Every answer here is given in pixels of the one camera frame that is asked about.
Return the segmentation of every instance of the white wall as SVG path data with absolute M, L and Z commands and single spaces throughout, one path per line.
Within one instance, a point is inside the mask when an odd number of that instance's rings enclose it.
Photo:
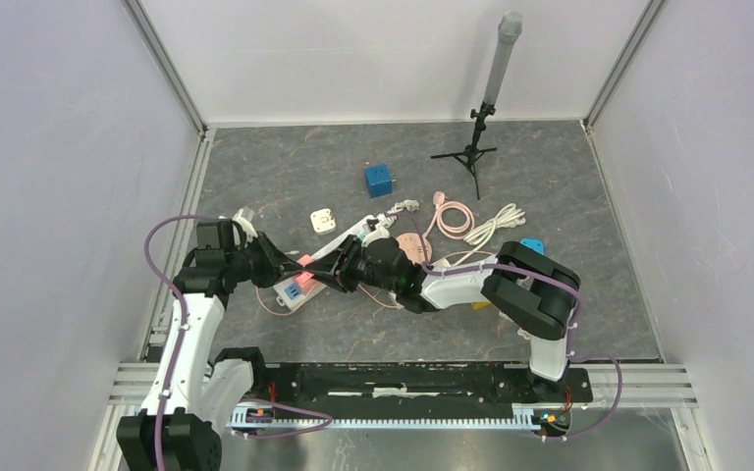
M 0 2 L 0 469 L 84 469 L 195 132 L 122 2 Z M 163 244 L 158 243 L 159 254 Z
M 499 118 L 581 118 L 646 0 L 143 0 L 210 123 L 468 119 L 502 14 Z
M 720 469 L 754 469 L 754 2 L 668 2 L 596 143 Z

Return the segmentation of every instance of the gray tube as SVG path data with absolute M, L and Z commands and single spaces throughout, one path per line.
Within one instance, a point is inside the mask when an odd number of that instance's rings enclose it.
M 521 34 L 521 24 L 524 18 L 517 12 L 507 12 L 499 23 L 499 44 L 496 46 L 496 55 L 493 57 L 493 67 L 490 69 L 490 77 L 487 79 L 487 89 L 484 91 L 484 103 L 495 105 L 499 98 L 499 90 L 502 89 L 502 81 L 505 78 L 507 64 L 510 61 L 512 46 Z

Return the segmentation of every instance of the blue object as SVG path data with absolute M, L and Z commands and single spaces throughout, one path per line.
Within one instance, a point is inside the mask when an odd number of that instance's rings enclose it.
M 372 198 L 392 192 L 392 174 L 386 164 L 365 169 L 365 185 Z
M 521 244 L 525 247 L 532 248 L 542 255 L 545 254 L 545 244 L 538 238 L 523 238 Z
M 299 288 L 298 285 L 294 283 L 285 288 L 285 294 L 287 294 L 291 301 L 293 301 L 297 296 L 301 294 L 301 288 Z

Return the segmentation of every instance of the tripod stand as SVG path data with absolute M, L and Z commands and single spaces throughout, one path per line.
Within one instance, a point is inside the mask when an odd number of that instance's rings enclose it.
M 478 169 L 475 163 L 487 152 L 494 152 L 496 147 L 488 149 L 479 149 L 478 140 L 481 139 L 481 133 L 487 129 L 484 120 L 488 116 L 496 114 L 496 99 L 499 97 L 499 91 L 502 88 L 502 81 L 505 78 L 507 65 L 510 61 L 512 47 L 515 41 L 521 35 L 522 17 L 516 12 L 507 12 L 499 23 L 499 44 L 496 46 L 496 55 L 493 57 L 493 65 L 490 68 L 490 76 L 487 78 L 487 88 L 484 90 L 484 100 L 481 102 L 479 111 L 472 110 L 469 117 L 475 120 L 475 130 L 472 132 L 472 142 L 463 148 L 462 152 L 453 152 L 451 154 L 433 155 L 432 159 L 446 159 L 452 157 L 456 159 L 475 180 L 475 197 L 481 199 L 481 191 L 478 189 Z
M 465 169 L 469 171 L 472 178 L 475 180 L 475 197 L 481 199 L 481 191 L 478 189 L 478 169 L 475 168 L 475 163 L 478 159 L 487 152 L 495 152 L 498 147 L 490 147 L 488 149 L 479 149 L 478 140 L 481 139 L 481 133 L 487 129 L 487 125 L 484 124 L 484 120 L 488 116 L 496 114 L 496 108 L 493 105 L 481 103 L 481 112 L 472 110 L 469 113 L 470 118 L 475 118 L 475 130 L 472 132 L 472 143 L 463 148 L 463 152 L 453 152 L 451 154 L 439 154 L 433 155 L 431 159 L 446 159 L 452 157 L 456 159 Z

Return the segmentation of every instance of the power strip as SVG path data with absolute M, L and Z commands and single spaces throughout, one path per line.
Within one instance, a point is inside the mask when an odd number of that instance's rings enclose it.
M 332 250 L 337 248 L 341 243 L 343 243 L 343 240 L 345 240 L 345 238 L 349 235 L 354 235 L 359 237 L 360 240 L 364 240 L 366 236 L 372 233 L 371 228 L 368 227 L 367 221 L 376 219 L 377 218 L 371 216 L 370 214 L 360 219 L 359 222 L 351 226 L 350 229 L 338 235 L 335 239 L 328 242 L 324 247 L 311 254 L 310 258 L 316 260 L 324 257 Z M 315 296 L 316 294 L 319 294 L 322 289 L 325 289 L 325 285 L 311 280 L 306 284 L 300 286 L 296 282 L 296 277 L 290 277 L 286 280 L 276 283 L 273 286 L 273 289 L 277 294 L 276 302 L 278 302 L 282 307 L 287 307 L 291 311 L 295 311 L 308 299 Z

